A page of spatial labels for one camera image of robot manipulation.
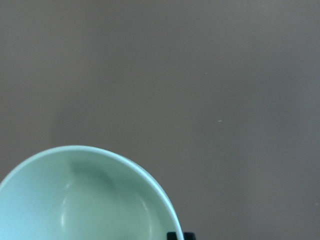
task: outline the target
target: bowl rim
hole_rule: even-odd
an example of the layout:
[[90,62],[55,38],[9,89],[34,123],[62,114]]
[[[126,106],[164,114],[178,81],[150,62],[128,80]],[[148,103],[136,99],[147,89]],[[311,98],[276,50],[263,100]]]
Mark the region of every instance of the bowl rim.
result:
[[47,150],[43,150],[39,153],[36,153],[32,155],[31,157],[27,158],[20,164],[18,164],[9,174],[4,177],[4,179],[0,182],[0,198],[1,198],[1,191],[2,189],[7,185],[7,183],[11,180],[12,177],[14,177],[21,169],[26,167],[32,162],[35,162],[47,155],[61,153],[61,152],[69,152],[69,151],[85,151],[85,152],[91,152],[96,153],[100,155],[104,155],[106,157],[112,158],[116,161],[121,162],[122,164],[126,165],[130,169],[132,169],[136,174],[138,174],[140,177],[142,177],[152,188],[155,190],[157,195],[161,198],[162,202],[164,203],[166,209],[168,210],[173,223],[175,227],[175,232],[178,240],[183,240],[183,232],[177,217],[177,214],[175,212],[175,209],[169,200],[169,197],[167,196],[166,192],[163,190],[163,188],[160,186],[160,184],[148,173],[144,168],[142,168],[140,165],[135,163],[134,161],[128,159],[125,156],[119,155],[117,153],[114,153],[109,150],[105,150],[99,147],[95,146],[87,146],[87,145],[65,145],[65,146],[57,146],[53,147]]

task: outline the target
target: gray table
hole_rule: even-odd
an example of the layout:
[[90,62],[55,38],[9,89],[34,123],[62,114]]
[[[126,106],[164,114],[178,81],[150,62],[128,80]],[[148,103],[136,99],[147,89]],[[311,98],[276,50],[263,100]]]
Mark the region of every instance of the gray table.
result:
[[199,240],[320,237],[320,1],[0,3],[0,180],[124,155]]

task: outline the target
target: light green bowl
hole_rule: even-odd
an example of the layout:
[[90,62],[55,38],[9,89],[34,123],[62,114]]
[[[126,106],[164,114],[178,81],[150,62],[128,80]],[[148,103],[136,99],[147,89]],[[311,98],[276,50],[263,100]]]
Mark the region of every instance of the light green bowl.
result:
[[166,240],[183,233],[166,193],[127,158],[62,146],[18,165],[0,185],[0,240]]

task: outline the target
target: table surface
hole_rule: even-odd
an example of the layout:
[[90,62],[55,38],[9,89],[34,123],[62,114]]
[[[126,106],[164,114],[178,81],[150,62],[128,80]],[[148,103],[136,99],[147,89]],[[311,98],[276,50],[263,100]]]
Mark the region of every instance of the table surface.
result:
[[0,180],[126,156],[198,240],[320,236],[320,1],[2,1]]

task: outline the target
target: bowl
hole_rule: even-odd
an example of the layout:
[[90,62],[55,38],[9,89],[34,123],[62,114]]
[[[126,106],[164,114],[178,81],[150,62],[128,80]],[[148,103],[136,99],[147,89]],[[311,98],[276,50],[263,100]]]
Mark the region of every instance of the bowl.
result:
[[61,146],[0,184],[3,240],[183,240],[164,190],[142,167],[91,146]]

